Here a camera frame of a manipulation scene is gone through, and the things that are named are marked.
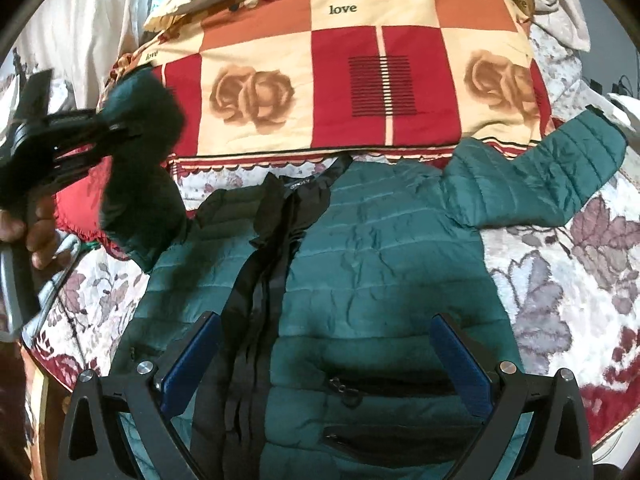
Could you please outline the person's left hand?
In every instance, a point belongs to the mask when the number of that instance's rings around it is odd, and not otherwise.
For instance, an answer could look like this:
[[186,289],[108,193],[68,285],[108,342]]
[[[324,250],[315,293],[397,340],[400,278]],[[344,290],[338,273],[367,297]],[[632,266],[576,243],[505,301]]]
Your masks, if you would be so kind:
[[68,252],[60,252],[61,241],[54,218],[55,202],[51,196],[43,196],[36,203],[35,221],[28,226],[23,220],[1,211],[1,240],[5,243],[25,243],[32,266],[38,271],[52,271],[64,268],[70,260]]

